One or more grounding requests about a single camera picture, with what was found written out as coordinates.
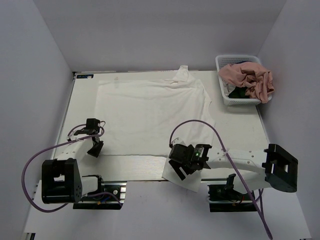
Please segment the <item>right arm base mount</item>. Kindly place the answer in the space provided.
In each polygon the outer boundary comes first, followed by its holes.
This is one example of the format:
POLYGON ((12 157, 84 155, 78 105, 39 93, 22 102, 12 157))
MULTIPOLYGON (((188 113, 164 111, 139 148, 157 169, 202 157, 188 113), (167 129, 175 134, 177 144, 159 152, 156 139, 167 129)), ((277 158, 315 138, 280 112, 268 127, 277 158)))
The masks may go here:
POLYGON ((234 180, 237 175, 230 174, 225 182, 209 184, 208 202, 211 213, 243 213, 256 212, 253 201, 248 193, 234 190, 234 180))

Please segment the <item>dark green t shirt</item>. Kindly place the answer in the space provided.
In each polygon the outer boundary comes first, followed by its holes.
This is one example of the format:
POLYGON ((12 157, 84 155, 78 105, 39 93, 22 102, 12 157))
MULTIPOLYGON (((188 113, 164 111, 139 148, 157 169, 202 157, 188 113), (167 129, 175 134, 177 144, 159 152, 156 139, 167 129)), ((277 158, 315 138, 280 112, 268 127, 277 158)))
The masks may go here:
POLYGON ((246 95, 246 87, 235 87, 235 89, 228 95, 231 99, 249 99, 250 97, 246 95))

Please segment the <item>white printed t shirt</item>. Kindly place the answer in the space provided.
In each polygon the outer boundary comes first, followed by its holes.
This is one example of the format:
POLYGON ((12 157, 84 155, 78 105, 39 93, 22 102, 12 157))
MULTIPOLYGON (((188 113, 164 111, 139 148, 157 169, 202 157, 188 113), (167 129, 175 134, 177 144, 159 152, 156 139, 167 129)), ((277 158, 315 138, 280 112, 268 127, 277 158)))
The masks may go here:
POLYGON ((212 100, 186 67, 169 78, 103 78, 94 115, 105 122, 102 175, 109 181, 158 180, 167 169, 170 142, 214 142, 212 100))

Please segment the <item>pink t shirt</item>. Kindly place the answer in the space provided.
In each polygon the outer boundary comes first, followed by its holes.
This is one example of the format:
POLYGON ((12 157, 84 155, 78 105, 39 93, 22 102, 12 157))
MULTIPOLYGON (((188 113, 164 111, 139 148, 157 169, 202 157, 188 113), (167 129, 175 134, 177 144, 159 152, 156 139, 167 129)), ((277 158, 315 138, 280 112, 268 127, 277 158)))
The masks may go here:
POLYGON ((246 87, 249 99, 258 99, 265 104, 275 91, 272 72, 259 63, 227 64, 218 71, 222 79, 223 90, 228 96, 235 87, 246 87))

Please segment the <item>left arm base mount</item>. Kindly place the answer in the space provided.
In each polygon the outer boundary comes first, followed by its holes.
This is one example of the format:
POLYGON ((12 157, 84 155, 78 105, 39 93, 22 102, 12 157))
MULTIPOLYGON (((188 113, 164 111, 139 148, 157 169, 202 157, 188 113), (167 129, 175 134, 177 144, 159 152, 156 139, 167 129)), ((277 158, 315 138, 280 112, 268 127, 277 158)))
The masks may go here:
POLYGON ((120 210, 125 202, 126 182, 104 182, 96 196, 84 196, 73 204, 74 210, 120 210))

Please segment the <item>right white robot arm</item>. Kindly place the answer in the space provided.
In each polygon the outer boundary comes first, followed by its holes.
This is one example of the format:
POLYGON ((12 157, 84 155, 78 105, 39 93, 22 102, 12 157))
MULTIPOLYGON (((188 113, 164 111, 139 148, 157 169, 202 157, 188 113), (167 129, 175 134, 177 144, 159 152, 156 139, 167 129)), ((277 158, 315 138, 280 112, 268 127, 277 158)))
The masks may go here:
POLYGON ((278 144, 259 151, 223 150, 209 144, 174 144, 166 159, 162 177, 197 192, 204 169, 232 169, 226 188, 245 194, 248 190, 273 188, 295 193, 298 188, 298 160, 278 144))

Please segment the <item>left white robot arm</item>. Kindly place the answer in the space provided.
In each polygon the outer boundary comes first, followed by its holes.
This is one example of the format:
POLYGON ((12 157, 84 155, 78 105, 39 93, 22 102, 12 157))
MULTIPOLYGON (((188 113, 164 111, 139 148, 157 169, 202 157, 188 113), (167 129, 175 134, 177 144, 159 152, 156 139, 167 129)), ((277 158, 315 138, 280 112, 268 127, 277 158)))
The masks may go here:
POLYGON ((102 191, 102 177, 84 175, 79 168, 87 156, 97 158, 104 142, 102 121, 88 118, 67 135, 67 147, 55 159, 45 160, 41 167, 41 198, 45 204, 78 203, 84 196, 102 191))

